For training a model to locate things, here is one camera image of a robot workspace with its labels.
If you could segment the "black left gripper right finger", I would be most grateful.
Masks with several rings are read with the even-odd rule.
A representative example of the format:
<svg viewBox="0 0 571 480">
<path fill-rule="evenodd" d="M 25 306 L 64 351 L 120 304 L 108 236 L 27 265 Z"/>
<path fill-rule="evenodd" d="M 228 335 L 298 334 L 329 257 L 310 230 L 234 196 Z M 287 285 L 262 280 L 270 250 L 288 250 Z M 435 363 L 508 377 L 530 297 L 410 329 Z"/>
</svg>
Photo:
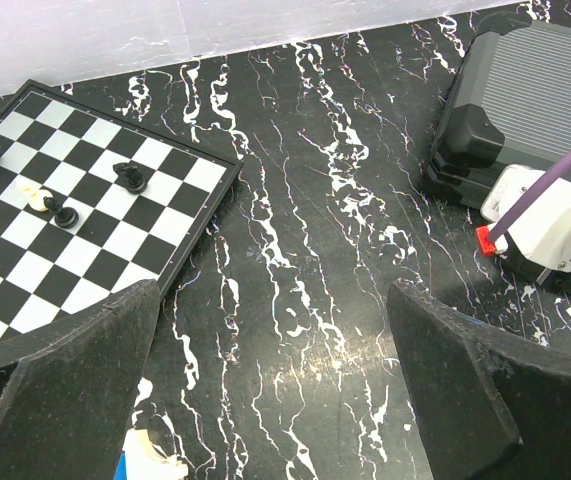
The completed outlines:
<svg viewBox="0 0 571 480">
<path fill-rule="evenodd" d="M 571 479 L 571 355 L 405 280 L 387 312 L 434 478 Z"/>
</svg>

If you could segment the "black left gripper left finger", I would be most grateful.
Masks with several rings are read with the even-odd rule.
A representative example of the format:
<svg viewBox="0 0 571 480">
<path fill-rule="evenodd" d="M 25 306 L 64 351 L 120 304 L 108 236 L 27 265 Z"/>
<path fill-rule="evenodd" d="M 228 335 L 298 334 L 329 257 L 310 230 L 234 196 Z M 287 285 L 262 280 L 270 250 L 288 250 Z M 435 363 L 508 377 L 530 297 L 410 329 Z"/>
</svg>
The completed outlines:
<svg viewBox="0 0 571 480">
<path fill-rule="evenodd" d="M 0 342 L 0 479 L 111 479 L 159 315 L 155 280 Z"/>
</svg>

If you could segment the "black poker chip case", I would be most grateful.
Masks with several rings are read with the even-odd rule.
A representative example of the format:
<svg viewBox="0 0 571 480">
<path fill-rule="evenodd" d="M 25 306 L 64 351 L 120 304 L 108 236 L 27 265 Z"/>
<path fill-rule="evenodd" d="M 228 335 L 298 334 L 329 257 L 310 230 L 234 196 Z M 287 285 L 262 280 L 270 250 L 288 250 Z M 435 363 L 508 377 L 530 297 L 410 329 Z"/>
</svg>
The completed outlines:
<svg viewBox="0 0 571 480">
<path fill-rule="evenodd" d="M 508 165 L 547 170 L 570 150 L 571 28 L 490 14 L 448 93 L 424 191 L 477 209 Z"/>
</svg>

